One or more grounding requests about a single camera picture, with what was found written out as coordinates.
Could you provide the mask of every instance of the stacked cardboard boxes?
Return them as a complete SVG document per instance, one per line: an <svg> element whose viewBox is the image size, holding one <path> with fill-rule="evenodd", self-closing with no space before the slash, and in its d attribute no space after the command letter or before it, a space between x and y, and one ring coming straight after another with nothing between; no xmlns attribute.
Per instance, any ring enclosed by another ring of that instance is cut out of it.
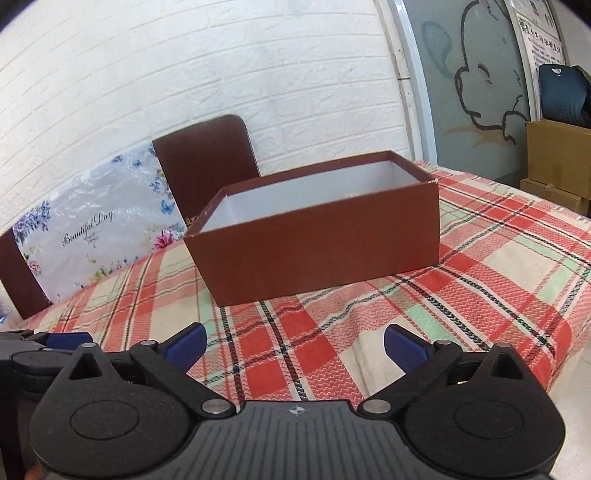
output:
<svg viewBox="0 0 591 480"><path fill-rule="evenodd" d="M526 124L528 178L521 190L587 215L591 129L541 120Z"/></svg>

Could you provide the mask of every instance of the metal screw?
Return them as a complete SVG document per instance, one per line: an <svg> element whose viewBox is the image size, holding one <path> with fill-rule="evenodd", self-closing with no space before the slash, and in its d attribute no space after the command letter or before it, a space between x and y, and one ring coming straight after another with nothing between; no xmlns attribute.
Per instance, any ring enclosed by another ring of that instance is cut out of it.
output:
<svg viewBox="0 0 591 480"><path fill-rule="evenodd" d="M213 398L211 400L204 401L201 405L203 411L210 413L212 415L219 415L221 413L226 413L230 410L232 404L228 400L224 400L223 398Z"/></svg>
<svg viewBox="0 0 591 480"><path fill-rule="evenodd" d="M374 398L372 400L368 400L363 403L363 409L367 413L375 413L375 414L387 413L390 411L391 408L392 408L392 405L390 405L389 402L387 402L385 400L380 400L378 398Z"/></svg>

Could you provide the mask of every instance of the brown chair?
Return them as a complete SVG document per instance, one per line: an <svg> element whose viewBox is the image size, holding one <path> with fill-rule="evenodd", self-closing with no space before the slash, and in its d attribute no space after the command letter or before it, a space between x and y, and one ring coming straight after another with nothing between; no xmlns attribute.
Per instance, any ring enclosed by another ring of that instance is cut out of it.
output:
<svg viewBox="0 0 591 480"><path fill-rule="evenodd" d="M246 125L236 115L191 125L153 144L188 225L219 189L259 177ZM0 237L0 281L23 319L51 305L21 255L12 229Z"/></svg>

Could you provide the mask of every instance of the poster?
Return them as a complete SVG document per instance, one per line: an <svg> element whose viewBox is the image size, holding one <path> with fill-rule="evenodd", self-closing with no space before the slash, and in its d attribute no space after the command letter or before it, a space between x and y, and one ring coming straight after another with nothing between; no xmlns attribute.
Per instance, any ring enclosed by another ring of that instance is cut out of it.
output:
<svg viewBox="0 0 591 480"><path fill-rule="evenodd" d="M547 0L506 1L526 73L531 119L539 120L542 115L538 67L544 63L563 65L563 45Z"/></svg>
<svg viewBox="0 0 591 480"><path fill-rule="evenodd" d="M541 118L540 80L538 67L544 63L564 64L562 42L558 38L547 34L541 28L533 25L529 20L517 14L517 21L525 43L525 51L534 80L534 98Z"/></svg>
<svg viewBox="0 0 591 480"><path fill-rule="evenodd" d="M558 39L558 30L552 12L545 0L511 0L515 11L538 29Z"/></svg>

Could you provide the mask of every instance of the open box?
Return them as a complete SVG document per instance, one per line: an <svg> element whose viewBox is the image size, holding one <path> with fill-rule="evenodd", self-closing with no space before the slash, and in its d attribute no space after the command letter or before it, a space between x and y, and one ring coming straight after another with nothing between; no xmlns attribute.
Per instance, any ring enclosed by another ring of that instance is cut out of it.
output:
<svg viewBox="0 0 591 480"><path fill-rule="evenodd" d="M439 261L435 179L393 152L222 188L184 241L218 306L294 295Z"/></svg>

